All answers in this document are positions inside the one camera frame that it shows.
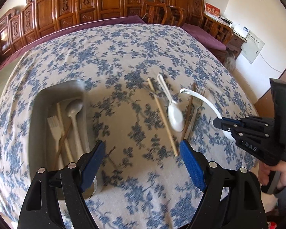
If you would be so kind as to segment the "person's right hand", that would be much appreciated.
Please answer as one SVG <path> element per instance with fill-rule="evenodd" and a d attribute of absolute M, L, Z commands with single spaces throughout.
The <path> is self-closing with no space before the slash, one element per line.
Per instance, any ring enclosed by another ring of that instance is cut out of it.
<path fill-rule="evenodd" d="M 280 190 L 286 187 L 286 162 L 280 161 L 276 166 L 268 166 L 259 161 L 258 180 L 262 185 L 268 184 L 271 171 L 280 172 L 276 188 Z"/>

